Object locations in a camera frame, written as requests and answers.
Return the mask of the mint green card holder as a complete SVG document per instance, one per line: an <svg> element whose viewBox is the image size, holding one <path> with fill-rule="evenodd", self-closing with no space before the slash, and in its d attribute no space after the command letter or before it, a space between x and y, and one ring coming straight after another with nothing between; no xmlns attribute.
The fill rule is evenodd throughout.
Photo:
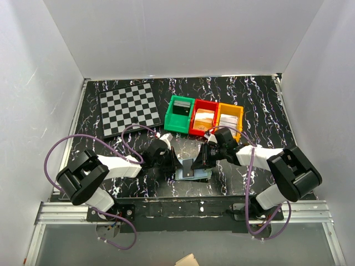
<svg viewBox="0 0 355 266"><path fill-rule="evenodd" d="M198 181L202 180L203 182L207 182L212 176L212 169L202 169L202 170L194 170L194 176L192 178L183 178L182 177L182 169L178 169L175 171L175 179L178 181Z"/></svg>

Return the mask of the black VIP credit card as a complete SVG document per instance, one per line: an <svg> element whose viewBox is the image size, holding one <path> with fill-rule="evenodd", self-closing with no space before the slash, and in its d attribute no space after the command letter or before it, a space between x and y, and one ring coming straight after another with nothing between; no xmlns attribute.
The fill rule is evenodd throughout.
<svg viewBox="0 0 355 266"><path fill-rule="evenodd" d="M192 178L194 176L194 170L191 168L194 162L193 158L186 159L182 162L182 177Z"/></svg>

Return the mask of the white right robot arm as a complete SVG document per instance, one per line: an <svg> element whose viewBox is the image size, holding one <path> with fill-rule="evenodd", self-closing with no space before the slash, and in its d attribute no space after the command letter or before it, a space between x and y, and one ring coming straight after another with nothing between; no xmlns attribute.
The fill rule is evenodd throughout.
<svg viewBox="0 0 355 266"><path fill-rule="evenodd" d="M201 145L192 170L209 169L217 161L226 160L236 166L257 167L271 173L275 184L250 197L241 211L257 220L266 219L271 210L286 201L297 202L322 184L321 174L296 146L270 149L251 143L240 144L232 136L232 128L215 126L206 133L208 141Z"/></svg>

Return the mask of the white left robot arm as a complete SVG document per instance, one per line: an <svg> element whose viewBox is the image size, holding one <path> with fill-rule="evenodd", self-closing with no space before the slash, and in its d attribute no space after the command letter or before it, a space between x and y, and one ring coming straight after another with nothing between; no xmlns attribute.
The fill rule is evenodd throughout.
<svg viewBox="0 0 355 266"><path fill-rule="evenodd" d="M167 135L153 140L135 157L109 157L85 150L57 174L56 181L73 205L94 207L103 220L111 222L117 218L118 208L109 192L100 187L103 181L136 178L143 170L156 167L171 173L182 168Z"/></svg>

